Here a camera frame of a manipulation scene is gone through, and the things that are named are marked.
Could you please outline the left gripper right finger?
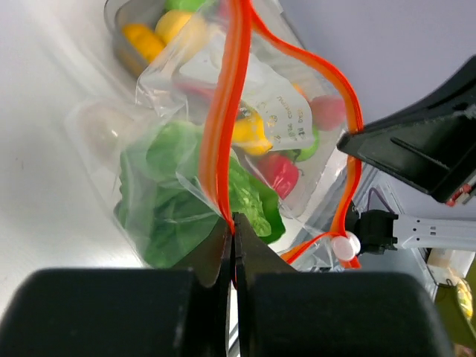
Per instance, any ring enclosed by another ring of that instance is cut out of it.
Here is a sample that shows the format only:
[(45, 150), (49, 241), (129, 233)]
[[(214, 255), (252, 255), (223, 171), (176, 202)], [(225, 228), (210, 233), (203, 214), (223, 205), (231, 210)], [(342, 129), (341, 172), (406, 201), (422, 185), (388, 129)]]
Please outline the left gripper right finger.
[(234, 214), (234, 227), (239, 351), (241, 356), (266, 356), (271, 334), (283, 325), (274, 317), (283, 307), (275, 295), (297, 271), (257, 236), (244, 214)]

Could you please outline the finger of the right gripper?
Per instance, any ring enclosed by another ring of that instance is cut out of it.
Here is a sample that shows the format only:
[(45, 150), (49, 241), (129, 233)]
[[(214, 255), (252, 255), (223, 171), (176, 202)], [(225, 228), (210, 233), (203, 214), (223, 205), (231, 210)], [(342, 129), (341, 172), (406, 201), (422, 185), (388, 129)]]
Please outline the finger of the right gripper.
[(419, 102), (343, 135), (337, 148), (440, 203), (475, 197), (475, 58)]

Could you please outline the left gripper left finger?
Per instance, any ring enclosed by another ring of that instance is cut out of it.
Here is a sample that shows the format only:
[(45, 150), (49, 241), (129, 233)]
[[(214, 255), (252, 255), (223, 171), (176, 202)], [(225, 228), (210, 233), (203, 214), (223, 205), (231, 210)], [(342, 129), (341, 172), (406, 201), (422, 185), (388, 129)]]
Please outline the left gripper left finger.
[(190, 278), (184, 315), (176, 330), (181, 356), (228, 354), (231, 252), (231, 230), (219, 220), (209, 235), (174, 266)]

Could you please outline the toy napa cabbage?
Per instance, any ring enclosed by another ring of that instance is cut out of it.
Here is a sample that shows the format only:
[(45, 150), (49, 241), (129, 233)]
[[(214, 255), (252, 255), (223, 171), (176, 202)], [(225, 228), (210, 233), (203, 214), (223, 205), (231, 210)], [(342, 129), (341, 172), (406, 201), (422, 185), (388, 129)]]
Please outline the toy napa cabbage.
[[(147, 132), (120, 154), (120, 201), (115, 215), (138, 253), (153, 268), (170, 268), (219, 221), (198, 181), (202, 129), (171, 121)], [(257, 236), (273, 243), (286, 229), (278, 195), (231, 158), (231, 209), (243, 213)]]

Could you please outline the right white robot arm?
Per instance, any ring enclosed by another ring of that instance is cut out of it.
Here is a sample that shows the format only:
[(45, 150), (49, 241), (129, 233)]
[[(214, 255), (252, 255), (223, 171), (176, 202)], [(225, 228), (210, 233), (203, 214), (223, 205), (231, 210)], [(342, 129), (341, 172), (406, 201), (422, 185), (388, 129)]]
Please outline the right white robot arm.
[[(449, 207), (474, 199), (475, 58), (419, 102), (344, 134), (337, 148)], [(362, 251), (372, 254), (399, 248), (475, 250), (474, 221), (371, 210), (354, 232)]]

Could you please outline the clear zip top bag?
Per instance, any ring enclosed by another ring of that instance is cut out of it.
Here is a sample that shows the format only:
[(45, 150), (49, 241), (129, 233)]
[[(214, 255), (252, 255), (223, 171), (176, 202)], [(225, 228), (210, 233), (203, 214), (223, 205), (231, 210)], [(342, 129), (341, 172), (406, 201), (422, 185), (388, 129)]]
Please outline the clear zip top bag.
[(220, 220), (248, 218), (300, 265), (359, 267), (345, 227), (361, 162), (338, 153), (362, 129), (356, 94), (302, 49), (268, 1), (107, 1), (135, 99), (95, 100), (67, 120), (106, 212), (141, 259), (169, 268)]

